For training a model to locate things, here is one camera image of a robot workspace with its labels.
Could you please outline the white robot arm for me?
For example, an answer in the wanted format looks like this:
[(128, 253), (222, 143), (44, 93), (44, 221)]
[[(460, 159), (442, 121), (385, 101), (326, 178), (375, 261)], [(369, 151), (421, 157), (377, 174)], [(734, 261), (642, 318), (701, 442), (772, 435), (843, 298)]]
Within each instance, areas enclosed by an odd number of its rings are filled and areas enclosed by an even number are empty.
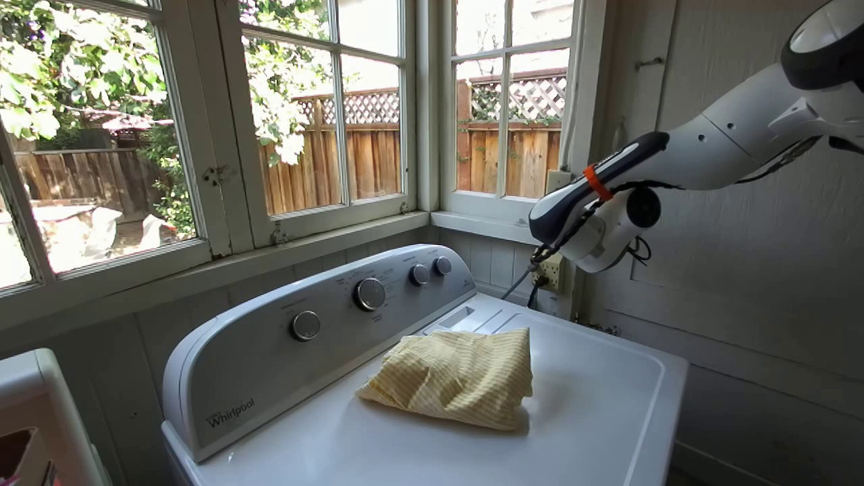
[(530, 213), (533, 261), (561, 253), (584, 273), (614, 268), (662, 215), (659, 188), (746, 184), (816, 140), (864, 151), (864, 0), (826, 0), (780, 60), (692, 121), (645, 132), (546, 194)]

